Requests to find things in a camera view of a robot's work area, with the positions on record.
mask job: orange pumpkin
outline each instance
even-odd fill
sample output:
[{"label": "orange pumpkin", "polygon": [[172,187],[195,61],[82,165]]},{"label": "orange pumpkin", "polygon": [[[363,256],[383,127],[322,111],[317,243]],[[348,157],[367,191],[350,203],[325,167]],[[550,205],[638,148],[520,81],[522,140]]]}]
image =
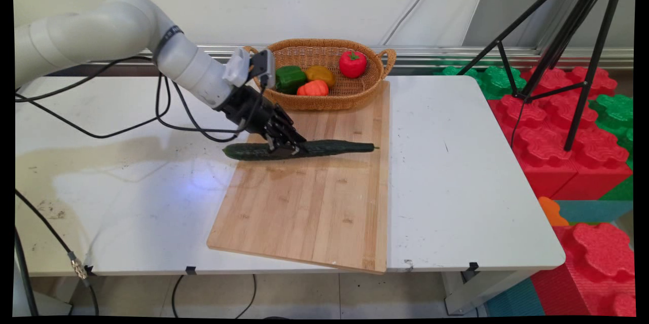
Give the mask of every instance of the orange pumpkin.
[{"label": "orange pumpkin", "polygon": [[322,79],[308,82],[297,89],[298,96],[326,96],[329,94],[329,86]]}]

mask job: green cucumber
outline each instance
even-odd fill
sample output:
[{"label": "green cucumber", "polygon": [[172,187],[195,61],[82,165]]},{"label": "green cucumber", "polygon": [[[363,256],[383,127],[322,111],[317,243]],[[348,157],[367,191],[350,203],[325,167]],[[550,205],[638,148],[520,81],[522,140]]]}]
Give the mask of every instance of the green cucumber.
[{"label": "green cucumber", "polygon": [[268,153],[267,143],[237,143],[223,149],[223,153],[236,160],[282,160],[310,156],[339,155],[343,153],[367,153],[378,149],[372,143],[354,143],[345,140],[313,140],[300,144],[295,155],[278,156]]},{"label": "green cucumber", "polygon": [[286,65],[275,71],[275,90],[294,95],[306,83],[306,74],[297,65]]}]

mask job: red foam block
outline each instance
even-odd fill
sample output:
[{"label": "red foam block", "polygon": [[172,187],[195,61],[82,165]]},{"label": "red foam block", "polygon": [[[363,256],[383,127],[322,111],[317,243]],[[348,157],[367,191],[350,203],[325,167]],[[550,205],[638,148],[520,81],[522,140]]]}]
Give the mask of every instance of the red foam block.
[{"label": "red foam block", "polygon": [[629,237],[609,223],[553,227],[565,264],[531,277],[546,315],[635,316]]},{"label": "red foam block", "polygon": [[[568,73],[566,77],[573,83],[583,82],[586,79],[586,73],[588,72],[587,68],[584,67],[575,67]],[[593,84],[591,85],[591,91],[588,93],[588,99],[594,100],[598,95],[609,95],[613,96],[615,94],[615,88],[617,88],[617,81],[608,77],[608,72],[601,68],[595,70],[595,76],[593,77]],[[571,91],[571,93],[579,94],[580,89]]]},{"label": "red foam block", "polygon": [[[536,70],[536,67],[533,67],[529,72],[521,74],[521,77],[526,81],[529,81],[529,78]],[[540,82],[534,89],[532,95],[540,95],[541,93],[558,90],[559,88],[572,85],[573,82],[566,77],[566,72],[559,68],[546,69],[543,75],[540,77]]]},{"label": "red foam block", "polygon": [[489,106],[492,107],[491,110],[501,127],[513,128],[521,116],[519,128],[538,128],[547,116],[546,112],[535,103],[526,104],[521,114],[522,100],[511,95],[505,95],[496,102],[490,102]]},{"label": "red foam block", "polygon": [[[505,96],[488,102],[509,143],[521,112],[521,100]],[[525,105],[513,151],[537,197],[552,196],[577,174],[569,160],[571,153],[563,150],[562,135],[543,121],[544,114],[535,102]]]},{"label": "red foam block", "polygon": [[626,164],[629,152],[617,144],[615,135],[600,128],[578,130],[572,151],[570,162],[577,174],[550,197],[553,200],[598,200],[633,174]]},{"label": "red foam block", "polygon": [[[564,92],[550,97],[540,98],[539,106],[547,113],[547,120],[554,127],[561,130],[570,129],[572,118],[574,118],[577,102],[579,101],[578,93]],[[579,128],[596,127],[597,111],[591,109],[588,104],[582,112],[582,119],[579,122]]]},{"label": "red foam block", "polygon": [[537,197],[554,195],[577,174],[570,163],[572,152],[564,151],[561,141],[561,135],[546,124],[516,132],[514,155]]}]

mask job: fake vegetable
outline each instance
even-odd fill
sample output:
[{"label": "fake vegetable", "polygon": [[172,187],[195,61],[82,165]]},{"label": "fake vegetable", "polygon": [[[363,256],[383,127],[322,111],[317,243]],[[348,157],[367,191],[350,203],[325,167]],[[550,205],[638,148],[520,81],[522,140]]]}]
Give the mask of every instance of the fake vegetable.
[{"label": "fake vegetable", "polygon": [[306,74],[297,65],[287,65],[275,71],[275,90],[294,95],[306,83]]},{"label": "fake vegetable", "polygon": [[306,79],[308,81],[315,81],[316,79],[320,79],[324,81],[324,83],[326,83],[330,89],[336,84],[336,77],[334,77],[334,73],[332,73],[331,70],[323,67],[322,65],[312,65],[308,67],[304,71],[304,73],[306,74]]},{"label": "fake vegetable", "polygon": [[346,51],[338,61],[340,72],[348,78],[360,77],[365,72],[367,59],[358,51]]},{"label": "fake vegetable", "polygon": [[223,149],[223,153],[236,160],[281,160],[308,156],[367,153],[377,149],[372,143],[354,143],[345,140],[313,140],[300,144],[295,155],[279,156],[268,153],[268,143],[237,143]]},{"label": "fake vegetable", "polygon": [[298,96],[326,96],[329,94],[329,87],[322,79],[308,82],[297,89]]}]

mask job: table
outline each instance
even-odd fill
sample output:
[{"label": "table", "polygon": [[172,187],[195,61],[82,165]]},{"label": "table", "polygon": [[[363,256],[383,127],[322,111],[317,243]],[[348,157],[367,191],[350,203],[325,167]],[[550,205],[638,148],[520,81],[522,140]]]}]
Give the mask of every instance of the table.
[{"label": "table", "polygon": [[[42,77],[34,96],[78,81]],[[152,118],[156,78],[98,77],[41,104],[107,134]],[[391,83],[388,271],[447,271],[447,308],[466,312],[565,254],[471,77]],[[202,127],[231,128],[189,93]],[[177,95],[165,116],[190,126]],[[243,133],[236,140],[245,141]],[[207,236],[236,161],[223,144],[159,123],[93,139],[16,104],[16,188],[97,275],[331,273],[337,269],[210,250]],[[55,238],[16,198],[30,274],[72,275]],[[462,284],[458,272],[480,274]]]}]

